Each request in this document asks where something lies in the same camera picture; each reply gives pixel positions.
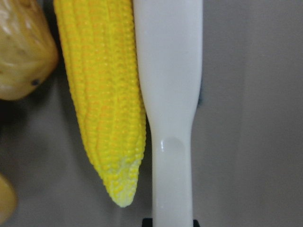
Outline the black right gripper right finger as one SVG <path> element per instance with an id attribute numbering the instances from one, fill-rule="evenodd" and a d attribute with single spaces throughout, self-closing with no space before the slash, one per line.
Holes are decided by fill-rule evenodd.
<path id="1" fill-rule="evenodd" d="M 200 227 L 198 220 L 196 219 L 193 220 L 193 227 Z"/>

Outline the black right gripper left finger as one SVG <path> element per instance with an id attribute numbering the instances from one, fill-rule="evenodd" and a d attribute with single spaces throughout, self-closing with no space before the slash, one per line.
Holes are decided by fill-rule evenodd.
<path id="1" fill-rule="evenodd" d="M 142 220 L 142 227 L 153 227 L 153 219 L 152 218 L 144 218 Z"/>

